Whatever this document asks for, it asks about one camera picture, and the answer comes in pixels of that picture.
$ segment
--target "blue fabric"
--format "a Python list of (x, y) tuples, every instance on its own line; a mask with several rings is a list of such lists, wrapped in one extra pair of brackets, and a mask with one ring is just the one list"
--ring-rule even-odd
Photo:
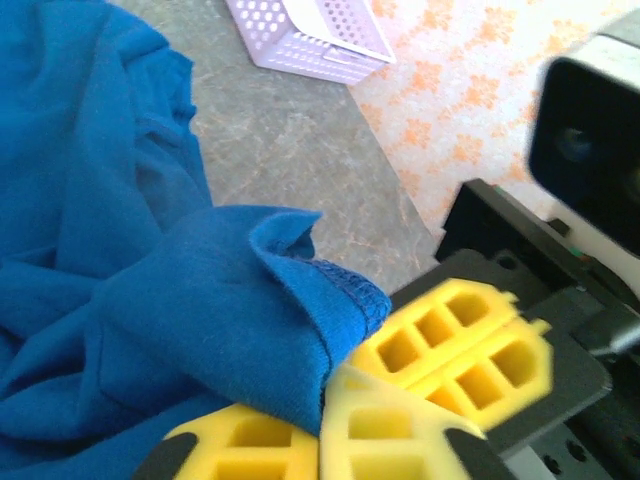
[(242, 402), (317, 434), (389, 312), (319, 215), (214, 207), (191, 63), (98, 1), (0, 2), (0, 480), (128, 478)]

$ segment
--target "gray countertop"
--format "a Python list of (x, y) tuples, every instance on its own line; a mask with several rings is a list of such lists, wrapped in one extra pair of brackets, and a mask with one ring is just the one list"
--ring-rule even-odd
[(343, 85), (251, 62), (224, 0), (117, 0), (195, 62), (193, 124), (217, 204), (321, 210), (318, 255), (391, 293), (434, 240)]

